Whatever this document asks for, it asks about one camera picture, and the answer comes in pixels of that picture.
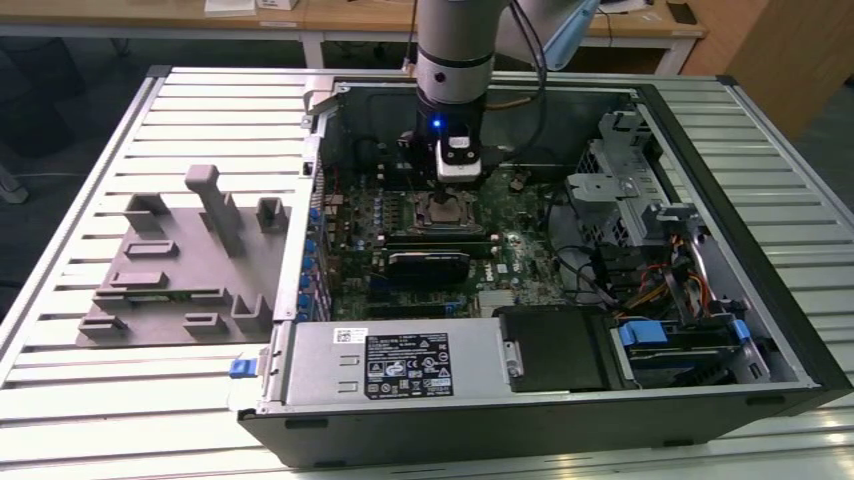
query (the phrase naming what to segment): gray plastic block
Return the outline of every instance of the gray plastic block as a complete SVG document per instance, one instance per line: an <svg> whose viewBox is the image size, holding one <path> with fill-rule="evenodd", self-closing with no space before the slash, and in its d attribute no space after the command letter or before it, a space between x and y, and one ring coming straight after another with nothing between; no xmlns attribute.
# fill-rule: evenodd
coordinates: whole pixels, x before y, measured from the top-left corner
<svg viewBox="0 0 854 480"><path fill-rule="evenodd" d="M124 338L128 326L115 315L90 316L80 324L80 333L94 340Z"/></svg>
<svg viewBox="0 0 854 480"><path fill-rule="evenodd" d="M172 240L142 240L128 243L124 256L128 258L174 257L178 255L178 245Z"/></svg>
<svg viewBox="0 0 854 480"><path fill-rule="evenodd" d="M220 220L224 215L224 223L239 226L231 232L243 247L239 256L230 256L219 231L206 228L202 209L167 209L156 195L134 197L128 205L132 211L151 216L139 216L146 218L143 232L131 225L124 236L92 309L80 324L78 345L270 340L290 209L278 199L263 199L259 203L270 206L273 214L259 216L259 208L235 208L234 215L241 220L234 221L229 219L234 203L218 195Z"/></svg>
<svg viewBox="0 0 854 480"><path fill-rule="evenodd" d="M267 305L263 295L258 295L250 309L242 296L235 298L231 307L231 318L235 319L238 328L247 333L269 332L273 328L273 310Z"/></svg>
<svg viewBox="0 0 854 480"><path fill-rule="evenodd" d="M255 207L255 218L265 233L287 233L289 214L281 198L262 198Z"/></svg>
<svg viewBox="0 0 854 480"><path fill-rule="evenodd" d="M158 194L135 194L124 211L124 218L131 222L139 234L163 233L158 216L168 215L170 209Z"/></svg>
<svg viewBox="0 0 854 480"><path fill-rule="evenodd" d="M216 335L229 332L219 313L188 313L184 315L184 330L194 336Z"/></svg>
<svg viewBox="0 0 854 480"><path fill-rule="evenodd" d="M229 256L238 257L243 255L245 251L245 245L238 235L241 228L241 223L237 221L238 209L231 196L224 198L216 187L218 178L219 170L215 165L192 165L184 177L184 184L202 199L206 213L204 223L216 232Z"/></svg>
<svg viewBox="0 0 854 480"><path fill-rule="evenodd" d="M116 272L110 286L116 288L164 288L170 278L163 272Z"/></svg>

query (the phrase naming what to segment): white table leg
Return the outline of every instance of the white table leg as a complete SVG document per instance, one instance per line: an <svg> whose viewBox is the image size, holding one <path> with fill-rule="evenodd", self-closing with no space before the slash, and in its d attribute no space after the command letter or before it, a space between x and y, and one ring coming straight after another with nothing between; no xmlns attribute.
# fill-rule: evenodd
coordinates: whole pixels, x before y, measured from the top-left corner
<svg viewBox="0 0 854 480"><path fill-rule="evenodd" d="M656 75L680 75L682 72L682 66L692 55L696 38L680 38L674 40L670 49L665 52L662 61L656 69Z"/></svg>
<svg viewBox="0 0 854 480"><path fill-rule="evenodd" d="M323 32L302 32L299 36L306 54L306 66L323 68Z"/></svg>

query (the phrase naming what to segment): motherboard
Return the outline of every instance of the motherboard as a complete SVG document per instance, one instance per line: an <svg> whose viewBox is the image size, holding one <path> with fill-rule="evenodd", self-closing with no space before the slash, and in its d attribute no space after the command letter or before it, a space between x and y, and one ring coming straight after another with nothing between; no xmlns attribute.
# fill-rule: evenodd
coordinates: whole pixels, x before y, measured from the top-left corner
<svg viewBox="0 0 854 480"><path fill-rule="evenodd" d="M337 175L326 202L333 319L477 318L502 306L566 304L546 193L526 180L506 169L477 193L449 190L439 202L434 191Z"/></svg>

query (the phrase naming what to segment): white label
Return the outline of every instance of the white label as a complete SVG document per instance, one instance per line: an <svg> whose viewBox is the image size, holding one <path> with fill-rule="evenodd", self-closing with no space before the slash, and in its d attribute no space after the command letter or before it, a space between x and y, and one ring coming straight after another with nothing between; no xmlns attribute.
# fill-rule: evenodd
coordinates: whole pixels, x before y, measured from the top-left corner
<svg viewBox="0 0 854 480"><path fill-rule="evenodd" d="M367 328L337 328L333 343L365 343L367 336Z"/></svg>
<svg viewBox="0 0 854 480"><path fill-rule="evenodd" d="M469 137L449 137L449 145L451 148L469 148L471 139Z"/></svg>
<svg viewBox="0 0 854 480"><path fill-rule="evenodd" d="M275 28L297 28L297 23L294 22L259 22L262 27L275 27Z"/></svg>

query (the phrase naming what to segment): barcode sticker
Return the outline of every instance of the barcode sticker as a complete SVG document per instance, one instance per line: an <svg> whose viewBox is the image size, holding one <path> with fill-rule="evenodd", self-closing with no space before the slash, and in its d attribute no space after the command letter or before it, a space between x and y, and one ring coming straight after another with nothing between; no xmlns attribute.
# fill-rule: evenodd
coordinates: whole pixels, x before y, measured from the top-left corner
<svg viewBox="0 0 854 480"><path fill-rule="evenodd" d="M365 337L367 336L367 328L337 328L333 343L365 343Z"/></svg>

